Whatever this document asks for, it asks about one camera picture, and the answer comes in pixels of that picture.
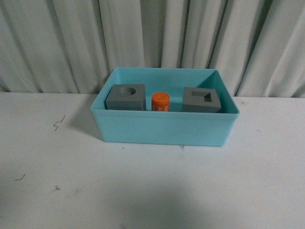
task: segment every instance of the round hole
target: round hole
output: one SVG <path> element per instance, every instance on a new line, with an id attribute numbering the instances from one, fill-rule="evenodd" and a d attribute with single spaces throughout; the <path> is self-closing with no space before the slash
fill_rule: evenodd
<path id="1" fill-rule="evenodd" d="M 132 87 L 122 87 L 120 89 L 121 96 L 131 96 L 133 94 L 135 94 L 135 89 Z"/>

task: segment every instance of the gray cube with round hole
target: gray cube with round hole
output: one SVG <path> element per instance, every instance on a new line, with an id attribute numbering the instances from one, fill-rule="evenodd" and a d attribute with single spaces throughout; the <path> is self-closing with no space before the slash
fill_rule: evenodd
<path id="1" fill-rule="evenodd" d="M 108 110 L 146 111 L 144 84 L 116 84 L 106 100 Z"/>
<path id="2" fill-rule="evenodd" d="M 217 113 L 221 104 L 216 89 L 185 87 L 183 112 Z"/>

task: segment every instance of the gray cube with square hole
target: gray cube with square hole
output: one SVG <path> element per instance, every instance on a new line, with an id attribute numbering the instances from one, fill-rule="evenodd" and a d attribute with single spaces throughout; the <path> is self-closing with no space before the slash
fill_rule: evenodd
<path id="1" fill-rule="evenodd" d="M 217 113 L 221 104 L 216 89 L 185 87 L 183 112 Z"/>
<path id="2" fill-rule="evenodd" d="M 146 111 L 144 84 L 116 84 L 106 100 L 108 110 Z"/>

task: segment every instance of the small orange container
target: small orange container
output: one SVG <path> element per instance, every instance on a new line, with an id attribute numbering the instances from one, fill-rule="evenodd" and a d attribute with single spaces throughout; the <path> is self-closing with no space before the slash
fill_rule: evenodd
<path id="1" fill-rule="evenodd" d="M 156 92 L 152 95 L 152 111 L 169 111 L 170 96 L 164 92 Z"/>

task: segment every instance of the orange bottle cap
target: orange bottle cap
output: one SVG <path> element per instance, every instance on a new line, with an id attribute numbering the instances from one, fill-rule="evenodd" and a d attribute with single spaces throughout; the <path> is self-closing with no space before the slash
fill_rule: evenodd
<path id="1" fill-rule="evenodd" d="M 152 95 L 152 111 L 169 111 L 170 96 L 164 92 L 156 92 Z"/>

